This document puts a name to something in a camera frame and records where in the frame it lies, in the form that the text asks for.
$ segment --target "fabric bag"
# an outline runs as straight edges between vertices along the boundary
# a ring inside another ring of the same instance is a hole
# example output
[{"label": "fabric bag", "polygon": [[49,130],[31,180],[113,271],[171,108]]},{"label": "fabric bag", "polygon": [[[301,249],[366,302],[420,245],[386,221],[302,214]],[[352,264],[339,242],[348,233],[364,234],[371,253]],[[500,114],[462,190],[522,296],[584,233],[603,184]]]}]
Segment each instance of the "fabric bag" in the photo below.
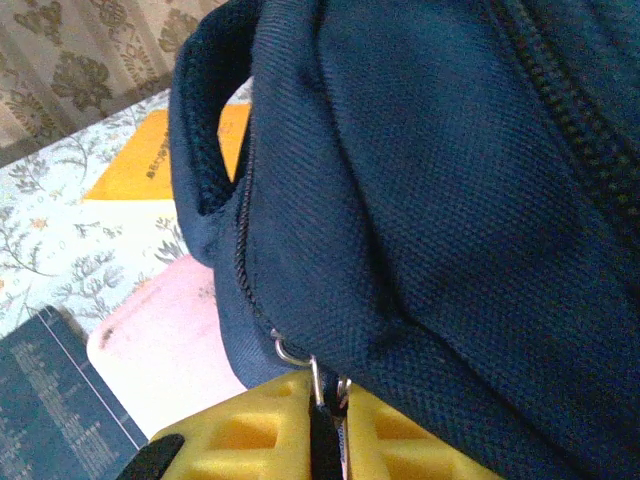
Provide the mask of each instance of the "fabric bag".
[{"label": "fabric bag", "polygon": [[[247,386],[314,354],[505,478],[640,478],[640,6],[232,0],[172,181]],[[222,107],[253,77],[229,181]]]}]

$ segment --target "pink paper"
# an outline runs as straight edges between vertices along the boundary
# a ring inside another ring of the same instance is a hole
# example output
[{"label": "pink paper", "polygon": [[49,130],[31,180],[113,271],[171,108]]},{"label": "pink paper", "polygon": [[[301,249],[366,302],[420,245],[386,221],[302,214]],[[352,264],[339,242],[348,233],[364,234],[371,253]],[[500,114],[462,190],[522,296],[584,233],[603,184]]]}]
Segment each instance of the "pink paper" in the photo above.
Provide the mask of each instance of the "pink paper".
[{"label": "pink paper", "polygon": [[89,337],[91,363],[149,438],[246,390],[227,360],[214,295],[211,269],[183,257]]}]

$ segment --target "backpack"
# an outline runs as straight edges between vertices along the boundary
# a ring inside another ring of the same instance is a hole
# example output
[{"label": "backpack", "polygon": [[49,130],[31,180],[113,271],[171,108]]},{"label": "backpack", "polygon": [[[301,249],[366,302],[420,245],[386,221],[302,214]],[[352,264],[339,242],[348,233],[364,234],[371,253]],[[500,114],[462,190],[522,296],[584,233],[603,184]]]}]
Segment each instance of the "backpack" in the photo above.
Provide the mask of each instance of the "backpack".
[{"label": "backpack", "polygon": [[[640,6],[231,0],[172,182],[253,387],[294,355],[504,478],[640,478]],[[220,112],[253,78],[238,172]]]}]

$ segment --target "yellow plastic object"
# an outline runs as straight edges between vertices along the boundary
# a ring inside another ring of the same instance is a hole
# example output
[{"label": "yellow plastic object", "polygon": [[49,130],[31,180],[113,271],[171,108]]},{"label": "yellow plastic object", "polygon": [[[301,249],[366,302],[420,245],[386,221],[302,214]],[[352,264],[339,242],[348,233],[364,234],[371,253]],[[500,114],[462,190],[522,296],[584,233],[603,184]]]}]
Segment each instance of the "yellow plastic object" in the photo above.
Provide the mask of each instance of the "yellow plastic object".
[{"label": "yellow plastic object", "polygon": [[[310,372],[284,375],[159,432],[185,443],[162,480],[311,480]],[[364,389],[348,410],[352,480],[497,480]]]},{"label": "yellow plastic object", "polygon": [[185,437],[162,480],[309,480],[310,391],[290,373],[162,430]]},{"label": "yellow plastic object", "polygon": [[347,415],[353,480],[500,478],[357,385]]}]

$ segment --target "orange paper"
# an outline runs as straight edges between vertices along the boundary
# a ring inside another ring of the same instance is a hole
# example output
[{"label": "orange paper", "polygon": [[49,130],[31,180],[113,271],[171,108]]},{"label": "orange paper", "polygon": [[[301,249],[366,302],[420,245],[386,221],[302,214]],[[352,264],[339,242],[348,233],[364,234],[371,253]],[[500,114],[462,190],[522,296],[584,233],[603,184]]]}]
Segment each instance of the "orange paper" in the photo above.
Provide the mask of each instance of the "orange paper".
[{"label": "orange paper", "polygon": [[[249,118],[249,104],[227,105],[218,138],[229,178],[233,178]],[[171,200],[167,110],[149,114],[85,200]]]}]

